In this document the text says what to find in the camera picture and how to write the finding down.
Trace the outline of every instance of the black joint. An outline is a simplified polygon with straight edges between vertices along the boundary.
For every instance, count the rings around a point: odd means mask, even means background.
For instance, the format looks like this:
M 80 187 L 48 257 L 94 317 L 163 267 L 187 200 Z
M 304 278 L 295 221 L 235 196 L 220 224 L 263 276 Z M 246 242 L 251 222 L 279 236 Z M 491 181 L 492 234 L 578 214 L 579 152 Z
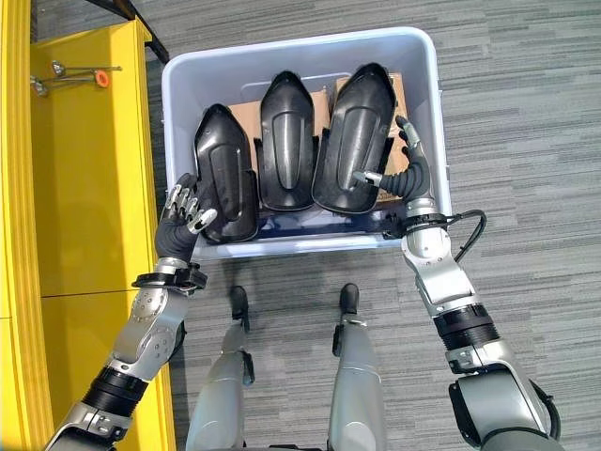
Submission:
M 84 403 L 101 411 L 129 417 L 147 386 L 141 379 L 105 367 L 92 381 Z
M 188 268 L 178 268 L 174 274 L 165 272 L 149 272 L 140 274 L 131 284 L 136 288 L 176 288 L 184 290 L 203 289 L 207 286 L 208 277 L 199 270 L 200 266 L 190 263 Z
M 473 304 L 434 318 L 447 350 L 482 345 L 500 338 L 483 305 Z
M 400 219 L 396 215 L 387 218 L 391 222 L 392 231 L 386 232 L 384 236 L 387 240 L 396 240 L 405 237 L 408 233 L 419 226 L 440 226 L 446 228 L 448 218 L 441 213 L 418 214 L 409 216 L 409 218 Z

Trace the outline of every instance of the gray carpet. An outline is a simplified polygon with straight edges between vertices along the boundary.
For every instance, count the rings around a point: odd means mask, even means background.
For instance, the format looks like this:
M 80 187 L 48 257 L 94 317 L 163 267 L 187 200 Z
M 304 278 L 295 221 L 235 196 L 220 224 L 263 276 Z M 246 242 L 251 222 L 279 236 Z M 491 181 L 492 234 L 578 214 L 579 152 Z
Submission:
M 455 211 L 482 208 L 465 268 L 528 374 L 556 398 L 569 451 L 601 449 L 601 2 L 138 0 L 171 55 L 389 25 L 434 40 Z M 86 2 L 38 0 L 40 39 L 115 23 Z M 148 62 L 162 198 L 161 65 Z M 454 233 L 455 242 L 467 232 Z M 446 395 L 454 376 L 398 251 L 262 257 L 204 267 L 171 365 L 177 437 L 228 324 L 226 293 L 252 305 L 256 383 L 249 445 L 323 446 L 336 359 L 337 292 L 354 281 L 381 361 L 389 449 L 467 450 Z

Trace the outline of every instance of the black cable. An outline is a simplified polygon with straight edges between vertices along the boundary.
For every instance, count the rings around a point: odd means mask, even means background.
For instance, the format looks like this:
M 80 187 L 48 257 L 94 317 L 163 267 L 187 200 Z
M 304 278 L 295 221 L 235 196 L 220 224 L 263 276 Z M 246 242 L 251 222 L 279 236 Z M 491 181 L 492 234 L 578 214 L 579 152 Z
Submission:
M 551 419 L 551 431 L 548 433 L 549 437 L 551 437 L 555 441 L 559 441 L 562 436 L 562 419 L 560 418 L 560 413 L 555 407 L 553 403 L 553 397 L 551 395 L 547 395 L 545 391 L 539 387 L 534 381 L 530 381 L 534 391 L 540 398 L 541 402 L 545 404 L 545 407 L 548 411 L 548 416 Z
M 469 251 L 469 249 L 478 241 L 478 239 L 484 233 L 486 227 L 486 214 L 482 210 L 469 210 L 464 213 L 459 213 L 455 215 L 456 219 L 453 219 L 449 223 L 450 226 L 451 224 L 461 221 L 462 219 L 473 218 L 476 216 L 480 217 L 480 221 L 473 229 L 473 232 L 471 232 L 471 235 L 465 242 L 465 244 L 463 246 L 459 246 L 460 251 L 457 252 L 457 255 L 455 256 L 456 262 L 459 262 L 459 260 L 463 258 L 463 256 Z

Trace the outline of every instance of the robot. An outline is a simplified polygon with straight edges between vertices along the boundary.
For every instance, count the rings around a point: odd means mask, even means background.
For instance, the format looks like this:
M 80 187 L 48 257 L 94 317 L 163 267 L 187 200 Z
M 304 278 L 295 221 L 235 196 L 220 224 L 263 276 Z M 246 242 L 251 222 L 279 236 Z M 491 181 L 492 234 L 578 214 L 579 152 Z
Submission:
M 354 177 L 404 199 L 406 217 L 391 218 L 387 235 L 400 239 L 426 311 L 447 349 L 445 358 L 457 375 L 449 396 L 461 435 L 483 451 L 563 451 L 552 397 L 525 374 L 458 264 L 484 230 L 484 213 L 472 210 L 445 216 L 439 212 L 430 194 L 430 173 L 419 135 L 406 119 L 396 120 L 408 144 L 404 148 L 407 171 L 393 176 L 355 173 Z M 159 260 L 154 272 L 134 282 L 140 291 L 127 324 L 87 394 L 72 406 L 46 450 L 115 449 L 148 382 L 181 346 L 188 297 L 207 282 L 199 266 L 191 263 L 194 244 L 216 216 L 215 210 L 200 210 L 201 196 L 197 179 L 190 174 L 182 176 L 168 195 L 155 238 Z M 453 256 L 447 227 L 474 216 L 481 218 L 479 225 Z M 250 325 L 244 289 L 232 288 L 230 301 L 233 323 L 195 406 L 187 451 L 252 451 L 243 440 L 242 390 L 254 381 L 253 359 L 245 346 Z M 359 290 L 347 284 L 341 290 L 341 317 L 332 346 L 340 362 L 328 451 L 387 449 L 378 362 L 358 306 Z

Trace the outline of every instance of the robot forearm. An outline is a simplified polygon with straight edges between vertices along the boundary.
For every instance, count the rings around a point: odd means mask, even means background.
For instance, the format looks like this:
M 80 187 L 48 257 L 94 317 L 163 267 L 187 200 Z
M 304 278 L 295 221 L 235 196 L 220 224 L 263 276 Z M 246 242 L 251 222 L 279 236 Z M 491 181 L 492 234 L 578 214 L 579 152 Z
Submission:
M 406 119 L 398 117 L 397 124 L 408 143 L 404 149 L 408 170 L 393 176 L 357 173 L 355 177 L 402 195 L 406 202 L 407 218 L 393 223 L 385 236 L 401 238 L 405 261 L 415 272 L 424 305 L 447 349 L 447 362 L 455 374 L 462 375 L 451 384 L 449 394 L 464 439 L 486 451 L 561 450 L 549 439 L 559 437 L 559 416 L 550 398 L 528 379 L 457 264 L 484 230 L 484 213 L 440 214 L 429 194 L 429 167 L 420 138 Z M 481 222 L 453 257 L 446 228 L 470 216 L 480 216 Z
M 147 383 L 168 362 L 183 339 L 186 293 L 201 288 L 204 276 L 177 258 L 161 258 L 152 274 L 138 277 L 141 287 L 130 318 L 81 402 L 47 444 L 47 450 L 111 449 L 124 438 L 131 414 Z

